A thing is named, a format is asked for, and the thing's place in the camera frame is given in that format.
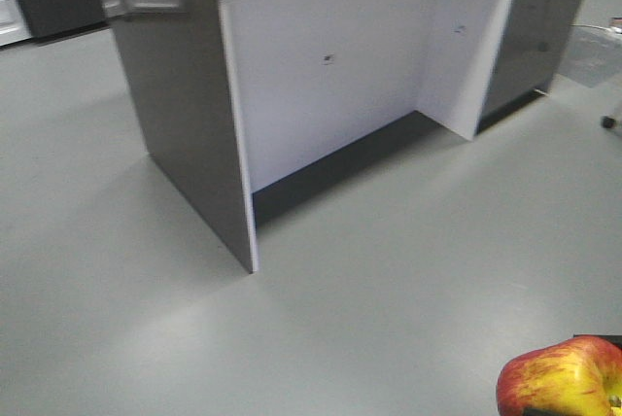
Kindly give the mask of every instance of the white cabinet panel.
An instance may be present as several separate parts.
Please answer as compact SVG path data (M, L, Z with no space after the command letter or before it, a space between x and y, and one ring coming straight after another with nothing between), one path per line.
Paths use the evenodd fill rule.
M221 0L257 191L416 109L433 0Z
M419 110L472 139L512 0L435 0Z

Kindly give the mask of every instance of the wheel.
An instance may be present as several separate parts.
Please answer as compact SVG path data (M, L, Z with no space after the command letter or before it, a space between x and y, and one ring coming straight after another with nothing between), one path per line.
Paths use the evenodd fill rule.
M605 129L612 129L613 127L615 127L615 125L615 119L612 117L603 117L603 119L601 120L601 126Z

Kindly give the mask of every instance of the apple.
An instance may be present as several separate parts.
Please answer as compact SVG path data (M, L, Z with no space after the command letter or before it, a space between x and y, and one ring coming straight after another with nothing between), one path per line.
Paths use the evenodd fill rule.
M581 335L514 358L501 370L501 416L537 408L564 416L622 416L622 350Z

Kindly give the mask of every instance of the kitchen island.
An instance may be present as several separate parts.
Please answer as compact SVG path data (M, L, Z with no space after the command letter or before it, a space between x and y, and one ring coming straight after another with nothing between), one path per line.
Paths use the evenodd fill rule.
M415 111L472 139L512 11L512 0L123 4L111 23L148 150L249 271L253 193Z

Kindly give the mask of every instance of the gray cabinet side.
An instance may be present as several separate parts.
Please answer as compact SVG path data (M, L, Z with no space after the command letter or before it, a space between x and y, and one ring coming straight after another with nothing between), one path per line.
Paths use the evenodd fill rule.
M129 7L111 25L149 153L233 255L255 271L254 221L217 1L159 6L151 0Z

